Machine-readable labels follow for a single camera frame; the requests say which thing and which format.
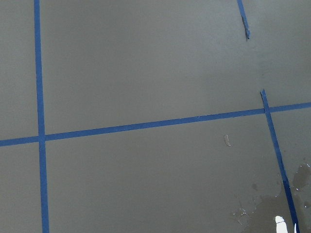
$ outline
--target gray floor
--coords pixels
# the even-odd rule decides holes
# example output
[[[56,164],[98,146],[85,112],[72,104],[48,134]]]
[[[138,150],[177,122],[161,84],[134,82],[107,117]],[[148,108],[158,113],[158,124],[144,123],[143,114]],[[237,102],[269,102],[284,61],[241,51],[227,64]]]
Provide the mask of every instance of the gray floor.
[[[263,88],[271,106],[310,102],[311,1],[243,2],[248,41],[235,0],[42,0],[46,134],[262,108]],[[37,135],[33,11],[0,3],[0,140]],[[293,185],[311,109],[272,117]],[[38,144],[0,154],[1,229],[40,232]],[[46,156],[51,233],[261,232],[273,208],[291,222],[265,115],[49,141]],[[305,232],[310,189],[293,191]]]

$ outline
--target white object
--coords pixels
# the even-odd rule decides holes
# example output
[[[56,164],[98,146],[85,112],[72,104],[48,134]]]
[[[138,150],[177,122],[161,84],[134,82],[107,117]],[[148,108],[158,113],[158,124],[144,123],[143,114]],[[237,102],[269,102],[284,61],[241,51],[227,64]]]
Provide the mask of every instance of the white object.
[[[229,143],[229,138],[228,138],[228,135],[226,134],[225,135],[225,144],[229,147],[231,147],[232,145]]]
[[[276,233],[288,233],[286,223],[281,216],[276,216]]]

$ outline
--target blue line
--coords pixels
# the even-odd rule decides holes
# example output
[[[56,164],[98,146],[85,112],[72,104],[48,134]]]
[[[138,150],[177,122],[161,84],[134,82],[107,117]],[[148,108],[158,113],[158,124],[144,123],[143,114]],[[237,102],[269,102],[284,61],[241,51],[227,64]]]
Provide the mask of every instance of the blue line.
[[[6,139],[6,140],[0,141],[0,147],[33,143],[33,142],[38,142],[38,140],[39,140],[38,136]]]
[[[52,140],[59,140],[59,139],[65,139],[65,138],[83,137],[83,136],[91,136],[91,135],[105,134],[105,133],[116,133],[116,132],[123,132],[123,131],[148,129],[148,128],[154,128],[154,127],[179,125],[179,124],[187,124],[187,123],[194,123],[194,122],[200,122],[200,121],[251,116],[251,115],[258,115],[258,114],[264,114],[264,109],[253,109],[253,110],[237,111],[237,112],[231,112],[231,113],[194,116],[194,117],[188,117],[188,118],[162,120],[162,121],[154,121],[154,122],[139,123],[139,124],[132,124],[132,125],[122,125],[122,126],[107,127],[107,128],[92,129],[92,130],[73,131],[73,132],[67,132],[67,133],[55,133],[55,134],[46,135],[46,140],[52,141]]]
[[[47,183],[46,151],[45,151],[44,103],[43,103],[43,81],[42,81],[42,63],[41,63],[40,0],[34,0],[34,15],[35,15],[35,72],[36,72],[37,111],[38,111],[41,220],[42,220],[42,232],[49,233],[48,183]]]
[[[240,14],[241,14],[241,17],[242,17],[244,29],[245,29],[245,35],[246,35],[246,38],[249,39],[250,36],[251,36],[251,32],[249,31],[249,26],[248,26],[248,23],[247,23],[247,18],[246,18],[246,14],[245,14],[245,11],[244,11],[243,2],[242,2],[242,0],[237,0],[237,1],[238,1],[238,5],[239,5]]]
[[[298,225],[298,218],[297,218],[295,205],[294,205],[294,201],[293,201],[293,197],[292,197],[292,193],[291,193],[291,188],[290,188],[288,178],[286,175],[286,171],[285,171],[285,167],[283,164],[282,153],[281,153],[280,147],[278,145],[278,141],[277,141],[277,137],[276,137],[276,131],[274,129],[274,125],[273,125],[273,121],[272,121],[272,117],[271,117],[271,112],[270,112],[270,108],[269,108],[269,103],[268,103],[266,93],[264,90],[261,91],[261,97],[262,97],[262,102],[263,102],[263,106],[264,106],[269,130],[270,130],[274,150],[276,152],[276,158],[277,158],[278,166],[280,168],[280,172],[281,172],[281,176],[282,176],[282,180],[283,180],[283,185],[284,185],[284,189],[285,189],[285,193],[286,193],[286,197],[287,197],[287,203],[288,203],[288,206],[290,208],[290,212],[291,212],[291,216],[292,216],[293,226],[296,223],[297,224],[296,225],[297,226],[297,233],[300,233],[299,225]]]
[[[304,108],[311,108],[311,102],[308,103],[298,103],[298,104],[291,104],[291,105],[284,105],[279,107],[271,107],[270,112],[284,112],[289,110],[296,110],[296,109],[304,109]]]

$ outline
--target vertical blue line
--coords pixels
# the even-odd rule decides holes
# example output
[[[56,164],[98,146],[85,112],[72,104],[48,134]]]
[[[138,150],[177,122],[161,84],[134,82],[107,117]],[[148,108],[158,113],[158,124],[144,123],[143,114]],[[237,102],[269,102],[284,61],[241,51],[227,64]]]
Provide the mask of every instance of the vertical blue line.
[[[273,121],[272,121],[272,117],[271,117],[271,111],[269,108],[269,103],[268,103],[267,96],[266,96],[266,93],[264,90],[261,91],[261,97],[262,97],[263,107],[265,110],[265,114],[266,114],[269,130],[270,130],[270,135],[272,138],[274,150],[276,152],[276,158],[277,158],[278,166],[280,168],[280,172],[281,172],[281,176],[282,176],[282,180],[283,180],[283,185],[284,185],[284,189],[285,189],[287,203],[288,203],[288,206],[290,208],[290,212],[291,212],[291,216],[292,216],[293,226],[296,224],[297,233],[300,233],[299,225],[298,225],[298,218],[297,218],[297,214],[296,214],[296,210],[295,210],[294,200],[293,200],[292,193],[291,193],[291,188],[290,188],[288,178],[286,175],[286,171],[285,171],[285,167],[283,164],[281,150],[280,150],[280,147],[278,145],[278,141],[277,141],[277,137],[276,137],[276,131],[274,129],[274,125],[273,125]]]
[[[42,63],[41,63],[40,0],[34,0],[34,14],[35,14],[35,72],[36,72],[37,112],[38,112],[41,219],[42,219],[42,232],[49,233],[48,184],[47,184],[47,167],[46,167],[46,152],[45,152],[43,81],[42,81]]]
[[[244,11],[243,2],[242,2],[242,0],[237,0],[237,1],[238,1],[238,5],[239,5],[240,14],[242,17],[244,29],[245,29],[245,35],[246,35],[246,38],[249,39],[251,36],[251,32],[249,31],[248,22],[247,22],[246,14]]]

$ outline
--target floor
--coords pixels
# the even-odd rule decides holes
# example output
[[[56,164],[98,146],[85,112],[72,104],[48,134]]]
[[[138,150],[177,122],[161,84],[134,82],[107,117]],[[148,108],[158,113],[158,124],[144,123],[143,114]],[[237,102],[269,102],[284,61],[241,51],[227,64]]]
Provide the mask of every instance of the floor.
[[[243,5],[2,1],[1,230],[311,232],[311,2]]]

